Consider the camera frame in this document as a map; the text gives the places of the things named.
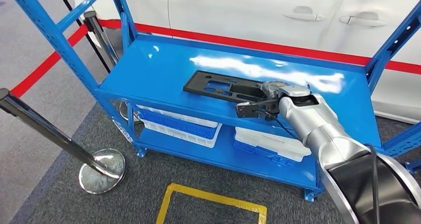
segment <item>black cable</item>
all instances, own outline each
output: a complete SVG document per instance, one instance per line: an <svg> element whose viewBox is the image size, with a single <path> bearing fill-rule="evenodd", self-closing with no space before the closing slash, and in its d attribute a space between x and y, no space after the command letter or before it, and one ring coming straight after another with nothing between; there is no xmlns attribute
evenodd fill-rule
<svg viewBox="0 0 421 224"><path fill-rule="evenodd" d="M62 0L62 1L65 3L65 5L66 5L66 7L67 7L67 9L68 9L69 11L71 11L71 10L73 9L73 8L71 7L71 5L70 5L70 3L69 3L69 1L68 1L68 0ZM80 22L80 20L79 20L79 19L76 19L76 23L77 23L79 26L82 26L82 22ZM102 65L104 66L105 70L107 70L107 72L108 72L108 73L110 73L110 72L111 72L110 68L107 66L107 63L105 62L105 60L104 60L104 58L102 57L102 55L99 53L98 48L97 48L97 47L96 47L96 45L93 43L93 41L92 41L92 39L90 38L90 36L89 36L88 34L86 34L86 35L85 35L85 37L86 37L86 39L88 40L88 42L89 42L89 44L91 45L91 47L94 49L94 51L95 51L95 53L96 53L96 56L98 56L99 60L101 60L101 63L102 63Z"/></svg>
<svg viewBox="0 0 421 224"><path fill-rule="evenodd" d="M373 157L373 209L374 221L380 224L380 207L379 207L379 178L377 174L377 153L376 149L370 145L371 156Z"/></svg>
<svg viewBox="0 0 421 224"><path fill-rule="evenodd" d="M291 133L291 131L289 131L274 115L272 115L271 113L267 111L259 111L259 112L264 113L268 115L269 117L271 117L272 119L276 120L276 122L282 127L282 129L284 129L290 136L292 136L296 140L299 140L299 138L295 136L293 133Z"/></svg>

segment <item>blue plastic tray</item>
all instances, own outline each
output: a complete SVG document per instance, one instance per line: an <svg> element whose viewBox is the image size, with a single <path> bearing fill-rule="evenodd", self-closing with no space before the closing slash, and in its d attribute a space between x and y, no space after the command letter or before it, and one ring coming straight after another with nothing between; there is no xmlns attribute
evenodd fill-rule
<svg viewBox="0 0 421 224"><path fill-rule="evenodd" d="M244 151L249 152L249 153L254 153L254 154L263 156L267 159L270 159L272 162L275 162L275 163L277 163L279 165L282 165L282 166L285 166L285 167L291 167L292 168L292 167L294 167L294 165L296 163L298 163L295 160L282 157L274 151L271 151L271 150L268 150L268 149L265 149L265 148L262 148L262 147L259 147L259 146L256 146L256 147L250 146L250 145L245 144L243 142L236 141L235 139L234 139L234 147L237 148L237 149L244 150Z"/></svg>
<svg viewBox="0 0 421 224"><path fill-rule="evenodd" d="M139 118L147 120L147 121L151 121L160 125L171 127L173 129L187 132L189 134L193 134L193 135L200 136L200 137L210 139L210 140L213 139L215 136L216 127L212 128L212 127L207 127L207 126L201 126L201 125L197 125L197 124L190 123L187 121L181 121L169 116L165 116L156 112L152 112L152 111L148 111L148 110L144 110L144 109L140 109L136 107L135 107L135 110L139 112Z"/></svg>

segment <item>stacked plastic crate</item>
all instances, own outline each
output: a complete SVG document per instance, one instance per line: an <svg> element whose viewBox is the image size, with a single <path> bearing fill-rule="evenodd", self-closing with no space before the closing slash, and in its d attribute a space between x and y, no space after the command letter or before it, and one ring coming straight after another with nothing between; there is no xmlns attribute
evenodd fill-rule
<svg viewBox="0 0 421 224"><path fill-rule="evenodd" d="M310 149L296 140L259 131L235 128L234 147L255 153L285 167L294 167Z"/></svg>
<svg viewBox="0 0 421 224"><path fill-rule="evenodd" d="M196 117L137 105L146 129L161 132L201 146L213 148L222 124Z"/></svg>
<svg viewBox="0 0 421 224"><path fill-rule="evenodd" d="M146 129L161 132L201 146L213 148L222 124L196 117L137 105ZM311 152L295 139L235 128L234 147L270 159L278 165L294 167Z"/></svg>

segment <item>chrome stanchion base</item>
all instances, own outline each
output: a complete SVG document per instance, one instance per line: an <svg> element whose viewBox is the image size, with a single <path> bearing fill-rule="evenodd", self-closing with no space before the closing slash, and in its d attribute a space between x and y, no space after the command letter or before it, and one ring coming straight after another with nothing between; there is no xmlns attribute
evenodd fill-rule
<svg viewBox="0 0 421 224"><path fill-rule="evenodd" d="M126 161L122 153L116 149L101 149L92 154L95 160L103 163L119 178L108 177L100 174L86 163L82 165L79 172L79 183L88 193L101 194L114 188L124 177L126 173Z"/></svg>
<svg viewBox="0 0 421 224"><path fill-rule="evenodd" d="M129 118L127 117L127 104L125 102L120 102L119 111L120 111L121 117L125 119L126 121L128 121ZM140 122L139 117L134 112L133 112L133 120L135 123Z"/></svg>

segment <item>white plastic tray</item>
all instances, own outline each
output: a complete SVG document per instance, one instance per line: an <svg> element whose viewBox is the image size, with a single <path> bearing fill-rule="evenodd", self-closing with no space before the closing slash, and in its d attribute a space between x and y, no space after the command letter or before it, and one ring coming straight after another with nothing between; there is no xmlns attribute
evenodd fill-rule
<svg viewBox="0 0 421 224"><path fill-rule="evenodd" d="M205 139L205 138L200 137L200 136L195 136L195 135L192 135L190 133L179 131L179 130L176 130L176 129L173 129L173 128L170 128L170 127L167 127L167 126L163 126L163 125L160 125L160 124L157 124L157 123L154 123L154 122L150 122L150 121L147 121L147 120L141 119L141 121L144 123L144 126L145 126L146 129L157 131L157 132L160 132L160 133L163 133L163 134L166 134L166 135L169 135L169 136L173 136L173 137L185 140L185 141L189 141L189 142L201 145L201 146L205 146L205 147L208 147L208 148L213 148L215 146L216 138L218 138L218 134L219 134L219 131L220 131L221 126L222 126L222 124L219 124L217 126L215 136L213 137L212 140L209 140L209 139Z"/></svg>
<svg viewBox="0 0 421 224"><path fill-rule="evenodd" d="M304 147L303 144L296 139L276 136L240 127L235 127L235 131L235 140L253 147L259 146L272 150L282 157L286 157L297 162L301 162L304 156L311 154L310 149Z"/></svg>
<svg viewBox="0 0 421 224"><path fill-rule="evenodd" d="M177 113L173 113L169 111L158 110L158 109L147 107L147 106L141 106L141 105L136 105L136 106L140 109L156 112L165 116L169 116L175 119L191 122L191 123L202 125L202 126L207 126L207 127L212 127L212 128L216 128L218 126L218 122L214 122L214 121L208 121L208 120L204 120L204 119L200 119L200 118L196 118L192 116L185 116L185 115L181 115L181 114L177 114Z"/></svg>

